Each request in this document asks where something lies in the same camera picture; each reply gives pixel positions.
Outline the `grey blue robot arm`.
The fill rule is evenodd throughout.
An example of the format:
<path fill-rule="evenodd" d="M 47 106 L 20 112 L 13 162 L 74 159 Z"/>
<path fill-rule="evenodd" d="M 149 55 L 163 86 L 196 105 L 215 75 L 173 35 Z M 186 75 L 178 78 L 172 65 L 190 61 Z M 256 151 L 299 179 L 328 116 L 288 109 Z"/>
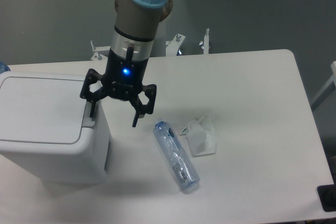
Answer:
<path fill-rule="evenodd" d="M 90 103 L 90 115 L 100 100 L 110 97 L 130 102 L 135 119 L 140 119 L 154 110 L 157 87 L 142 81 L 157 28 L 170 14 L 172 0 L 115 0 L 115 9 L 106 70 L 88 70 L 80 97 Z"/>

